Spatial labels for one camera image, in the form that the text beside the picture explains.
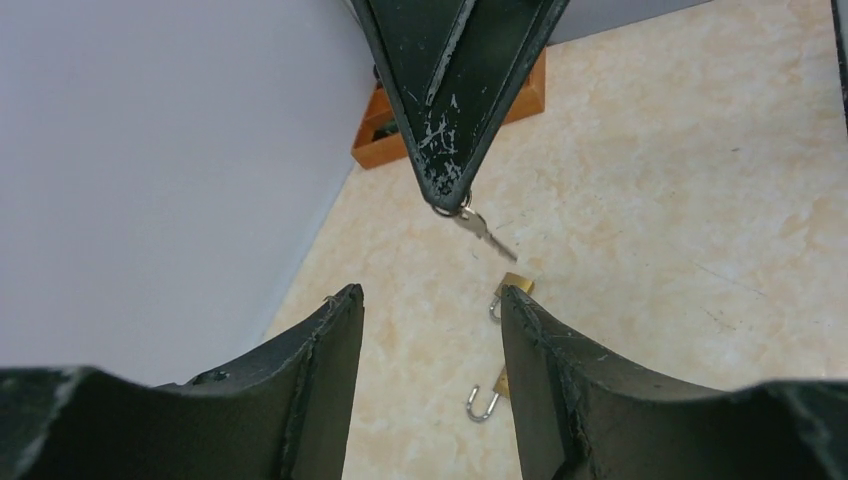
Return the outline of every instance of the black metal claw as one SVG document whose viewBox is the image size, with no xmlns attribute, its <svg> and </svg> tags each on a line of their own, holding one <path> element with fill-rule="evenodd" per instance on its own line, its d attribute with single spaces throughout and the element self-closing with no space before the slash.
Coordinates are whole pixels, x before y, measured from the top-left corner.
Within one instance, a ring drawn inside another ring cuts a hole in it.
<svg viewBox="0 0 848 480">
<path fill-rule="evenodd" d="M 424 200 L 456 212 L 568 0 L 353 0 Z"/>
<path fill-rule="evenodd" d="M 848 383 L 725 393 L 617 355 L 515 287 L 501 315 L 524 478 L 848 478 Z"/>
<path fill-rule="evenodd" d="M 0 478 L 341 478 L 362 289 L 185 385 L 0 370 Z"/>
</svg>

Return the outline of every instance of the key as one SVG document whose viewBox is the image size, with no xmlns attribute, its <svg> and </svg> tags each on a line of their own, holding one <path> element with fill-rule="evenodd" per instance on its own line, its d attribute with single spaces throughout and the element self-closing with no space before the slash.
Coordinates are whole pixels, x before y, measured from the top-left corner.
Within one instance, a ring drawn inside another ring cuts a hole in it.
<svg viewBox="0 0 848 480">
<path fill-rule="evenodd" d="M 518 256 L 492 235 L 492 232 L 489 231 L 489 227 L 486 225 L 486 220 L 479 213 L 468 207 L 462 207 L 459 214 L 453 217 L 453 221 L 459 224 L 460 227 L 473 233 L 477 238 L 491 245 L 498 251 L 500 256 L 512 263 L 518 261 Z"/>
</svg>

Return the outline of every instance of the dark green metal plate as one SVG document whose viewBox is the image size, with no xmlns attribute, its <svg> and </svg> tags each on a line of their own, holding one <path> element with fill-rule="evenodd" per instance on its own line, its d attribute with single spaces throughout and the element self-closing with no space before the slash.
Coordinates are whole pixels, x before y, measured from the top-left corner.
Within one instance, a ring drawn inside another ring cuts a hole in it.
<svg viewBox="0 0 848 480">
<path fill-rule="evenodd" d="M 354 0 L 427 203 L 459 209 L 568 0 Z"/>
</svg>

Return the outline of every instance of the wooden block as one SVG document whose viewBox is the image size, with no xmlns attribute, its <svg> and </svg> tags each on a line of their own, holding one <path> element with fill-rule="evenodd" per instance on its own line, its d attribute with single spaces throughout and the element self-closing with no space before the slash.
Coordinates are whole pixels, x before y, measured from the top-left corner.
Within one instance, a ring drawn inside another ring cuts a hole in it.
<svg viewBox="0 0 848 480">
<path fill-rule="evenodd" d="M 504 119 L 504 125 L 545 111 L 545 50 L 539 55 L 536 65 L 527 76 L 527 81 L 515 97 L 515 101 Z M 362 168 L 379 167 L 389 162 L 407 157 L 406 145 L 400 133 L 374 140 L 374 133 L 393 118 L 392 107 L 386 91 L 380 87 L 374 89 L 356 138 L 353 140 L 351 155 Z"/>
</svg>

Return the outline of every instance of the gray wall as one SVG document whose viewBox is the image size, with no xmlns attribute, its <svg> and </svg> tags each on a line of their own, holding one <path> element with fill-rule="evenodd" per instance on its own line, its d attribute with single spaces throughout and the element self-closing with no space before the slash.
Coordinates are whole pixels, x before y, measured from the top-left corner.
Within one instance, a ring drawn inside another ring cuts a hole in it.
<svg viewBox="0 0 848 480">
<path fill-rule="evenodd" d="M 353 164 L 345 7 L 0 2 L 0 65 L 0 365 L 156 384 L 254 346 Z"/>
</svg>

